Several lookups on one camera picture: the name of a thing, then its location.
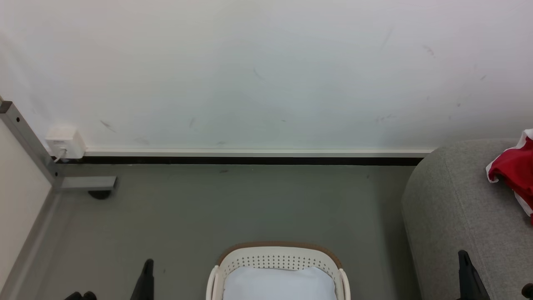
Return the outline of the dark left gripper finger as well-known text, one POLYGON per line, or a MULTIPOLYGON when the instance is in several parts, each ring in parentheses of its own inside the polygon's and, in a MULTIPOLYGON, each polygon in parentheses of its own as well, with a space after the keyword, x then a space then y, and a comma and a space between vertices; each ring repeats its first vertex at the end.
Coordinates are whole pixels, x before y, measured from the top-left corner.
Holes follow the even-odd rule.
POLYGON ((154 300, 154 260, 145 261, 131 295, 131 300, 154 300))

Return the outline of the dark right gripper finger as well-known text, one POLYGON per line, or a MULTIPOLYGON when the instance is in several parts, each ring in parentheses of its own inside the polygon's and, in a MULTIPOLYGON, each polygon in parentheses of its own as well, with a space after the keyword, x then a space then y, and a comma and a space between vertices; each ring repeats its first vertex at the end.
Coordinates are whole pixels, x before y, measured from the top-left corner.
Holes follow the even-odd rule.
POLYGON ((467 251, 458 252, 459 260, 459 299, 460 300, 489 300, 490 296, 472 264, 467 251))

